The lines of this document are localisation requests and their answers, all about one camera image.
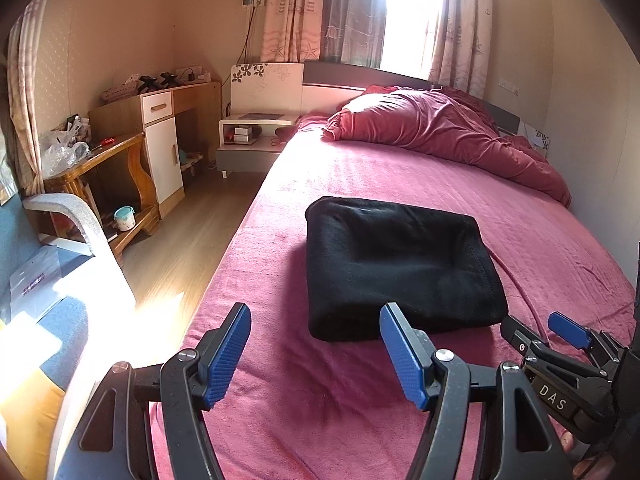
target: blue gripper pad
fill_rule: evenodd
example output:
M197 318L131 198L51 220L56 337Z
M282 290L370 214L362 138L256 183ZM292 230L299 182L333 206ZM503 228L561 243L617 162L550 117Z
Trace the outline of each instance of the blue gripper pad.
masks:
M391 362L396 369L398 380L404 391L404 396L413 402L418 409L424 410L429 399L424 384L424 364L412 348L409 338L415 339L413 329L406 322L402 312L395 306L396 313L393 313L388 305L380 310L380 333L385 342L386 351L391 357ZM411 331L408 336L407 330L402 329L398 322L398 314L402 316L404 324Z
M251 311L244 305L226 331L209 366L207 389L202 396L202 401L207 408L211 409L216 402L225 397L250 332Z
M549 314L546 324L551 332L558 334L574 348L586 350L591 345L587 329L559 312Z

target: mug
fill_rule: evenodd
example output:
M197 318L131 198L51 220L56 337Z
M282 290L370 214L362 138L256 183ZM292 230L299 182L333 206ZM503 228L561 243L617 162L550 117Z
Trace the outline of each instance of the mug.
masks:
M113 219L116 221L118 231L129 231L136 226L133 208L128 205L118 209L113 215Z

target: pink bedsheet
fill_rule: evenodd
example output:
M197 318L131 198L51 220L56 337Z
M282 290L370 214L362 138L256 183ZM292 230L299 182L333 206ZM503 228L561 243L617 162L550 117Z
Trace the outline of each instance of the pink bedsheet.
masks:
M609 253L542 192L472 166L365 142L323 142L318 127L289 142L228 247L184 341L194 346L236 301L253 327L225 399L205 414L226 478L404 478L426 414L407 401L384 345L326 343L307 329L304 212L323 195L356 196L474 216L510 313L546 333L559 310L631 336L634 292ZM518 358L499 327L433 337L469 363ZM571 347L556 336L552 346ZM471 475L479 409L471 408L459 478ZM160 410L159 473L171 478Z

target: wooden floor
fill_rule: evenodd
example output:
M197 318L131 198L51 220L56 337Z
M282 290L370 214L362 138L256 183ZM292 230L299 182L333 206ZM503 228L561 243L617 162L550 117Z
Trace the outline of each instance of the wooden floor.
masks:
M124 251L124 275L136 297L127 357L135 366L175 353L226 247L264 174L205 170L152 237Z

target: gray headboard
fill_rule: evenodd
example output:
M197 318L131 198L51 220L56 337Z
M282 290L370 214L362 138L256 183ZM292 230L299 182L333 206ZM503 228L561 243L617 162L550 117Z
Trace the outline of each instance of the gray headboard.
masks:
M305 61L302 76L305 86L331 86L334 88L365 89L370 85L404 86L417 90L431 90L441 85L431 83L426 79L409 77L393 72L385 72L367 66L327 63L323 61ZM482 101L487 111L494 117L502 131L516 135L520 118L507 110L503 110L487 101Z

